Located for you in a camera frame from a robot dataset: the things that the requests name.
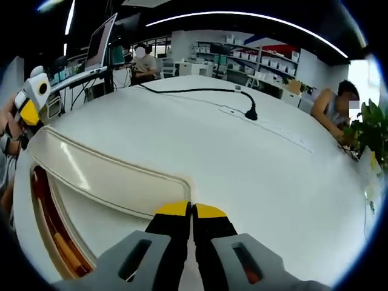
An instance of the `green leaves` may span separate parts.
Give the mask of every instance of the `green leaves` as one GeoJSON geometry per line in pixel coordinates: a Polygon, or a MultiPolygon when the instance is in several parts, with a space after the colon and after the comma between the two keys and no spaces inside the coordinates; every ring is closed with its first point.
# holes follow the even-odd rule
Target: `green leaves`
{"type": "Polygon", "coordinates": [[[363,121],[354,120],[349,128],[344,129],[344,136],[352,137],[352,148],[360,156],[366,146],[376,153],[379,164],[388,169],[386,158],[388,157],[388,109],[383,111],[369,100],[368,105],[361,105],[361,112],[357,117],[363,117],[363,121]]]}

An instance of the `yellow and white device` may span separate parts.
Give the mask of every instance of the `yellow and white device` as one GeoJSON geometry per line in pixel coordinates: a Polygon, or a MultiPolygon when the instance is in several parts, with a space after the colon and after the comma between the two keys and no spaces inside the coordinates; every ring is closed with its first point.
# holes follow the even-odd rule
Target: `yellow and white device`
{"type": "Polygon", "coordinates": [[[36,67],[15,98],[15,121],[18,122],[21,118],[27,126],[37,125],[39,111],[45,106],[50,92],[49,79],[43,72],[43,67],[36,67]]]}
{"type": "MultiPolygon", "coordinates": [[[[20,137],[23,149],[27,148],[29,139],[43,126],[39,112],[46,105],[50,94],[51,86],[43,67],[36,67],[24,82],[23,89],[16,95],[12,110],[15,121],[25,129],[20,137]]],[[[12,137],[8,124],[5,132],[12,137]]]]}

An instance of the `potted plant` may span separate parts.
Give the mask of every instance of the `potted plant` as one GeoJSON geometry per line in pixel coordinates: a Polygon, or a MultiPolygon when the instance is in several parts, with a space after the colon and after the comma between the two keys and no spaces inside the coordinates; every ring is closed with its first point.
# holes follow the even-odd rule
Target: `potted plant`
{"type": "Polygon", "coordinates": [[[365,102],[361,105],[359,116],[363,120],[354,120],[344,129],[344,136],[350,141],[350,151],[357,157],[357,170],[374,214],[375,205],[382,201],[384,174],[388,170],[388,111],[384,114],[369,100],[368,105],[365,102]]]}
{"type": "MultiPolygon", "coordinates": [[[[282,83],[284,84],[284,85],[288,85],[289,84],[289,82],[290,82],[290,78],[288,78],[288,77],[283,77],[282,78],[282,83]]],[[[312,88],[311,87],[309,87],[308,85],[306,85],[305,83],[303,83],[303,82],[300,82],[301,83],[301,88],[300,88],[300,91],[301,91],[301,93],[303,93],[303,92],[307,92],[308,94],[311,94],[311,91],[312,91],[312,88]]]]}
{"type": "Polygon", "coordinates": [[[344,129],[345,138],[350,140],[350,150],[360,159],[368,147],[382,170],[388,170],[388,113],[384,114],[369,100],[368,105],[362,104],[359,116],[362,121],[354,120],[344,129]]]}

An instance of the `white storage box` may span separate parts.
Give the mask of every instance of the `white storage box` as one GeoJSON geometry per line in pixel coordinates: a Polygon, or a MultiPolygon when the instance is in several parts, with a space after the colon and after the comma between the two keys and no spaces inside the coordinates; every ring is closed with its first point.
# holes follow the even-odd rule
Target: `white storage box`
{"type": "Polygon", "coordinates": [[[295,76],[295,69],[288,68],[288,73],[289,73],[291,76],[295,76]]]}
{"type": "Polygon", "coordinates": [[[282,64],[279,64],[279,70],[281,70],[282,72],[285,72],[286,71],[286,67],[282,64]]]}
{"type": "Polygon", "coordinates": [[[227,35],[226,36],[226,43],[227,44],[233,44],[235,42],[235,36],[234,35],[227,35]]]}
{"type": "Polygon", "coordinates": [[[241,66],[240,65],[232,65],[232,69],[240,71],[241,70],[241,66]]]}
{"type": "Polygon", "coordinates": [[[255,77],[259,78],[260,80],[265,80],[266,74],[263,72],[255,71],[255,77]]]}
{"type": "Polygon", "coordinates": [[[242,59],[248,59],[249,55],[247,53],[241,53],[241,58],[242,59]]]}
{"type": "Polygon", "coordinates": [[[279,64],[278,61],[273,61],[273,60],[271,60],[271,62],[269,63],[269,65],[271,66],[271,68],[275,68],[275,69],[278,68],[278,64],[279,64]]]}
{"type": "Polygon", "coordinates": [[[255,73],[255,70],[252,69],[251,67],[245,66],[245,72],[246,72],[248,75],[253,75],[253,74],[255,73]]]}
{"type": "Polygon", "coordinates": [[[261,59],[261,63],[262,63],[263,65],[269,65],[269,58],[263,58],[263,59],[261,59]]]}
{"type": "Polygon", "coordinates": [[[300,54],[298,52],[292,52],[292,60],[294,62],[299,61],[299,56],[300,56],[300,54]]]}
{"type": "Polygon", "coordinates": [[[257,62],[257,56],[256,55],[249,55],[249,61],[257,62]]]}
{"type": "Polygon", "coordinates": [[[242,39],[235,39],[235,44],[237,45],[243,45],[244,41],[242,39]]]}

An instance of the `person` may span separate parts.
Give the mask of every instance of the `person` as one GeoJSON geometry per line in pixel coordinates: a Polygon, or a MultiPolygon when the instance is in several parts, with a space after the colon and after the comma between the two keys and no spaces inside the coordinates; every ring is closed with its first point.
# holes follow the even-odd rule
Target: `person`
{"type": "Polygon", "coordinates": [[[350,124],[349,103],[359,101],[360,96],[356,87],[348,80],[338,86],[338,93],[325,89],[315,100],[311,115],[319,121],[334,138],[345,144],[343,128],[350,124]]]}
{"type": "Polygon", "coordinates": [[[157,71],[156,59],[150,55],[152,48],[145,44],[138,44],[135,47],[136,56],[133,58],[135,61],[135,68],[132,72],[132,85],[141,84],[155,80],[157,71]]]}
{"type": "Polygon", "coordinates": [[[8,146],[5,149],[5,152],[0,152],[1,155],[1,181],[2,185],[0,186],[0,206],[8,215],[8,218],[11,216],[12,212],[12,202],[13,202],[13,182],[15,175],[15,163],[16,157],[20,152],[20,141],[18,141],[19,135],[22,133],[22,128],[19,124],[13,119],[11,114],[13,103],[15,101],[15,96],[12,96],[6,105],[0,110],[0,135],[1,138],[6,135],[5,127],[9,125],[12,138],[8,146]]]}

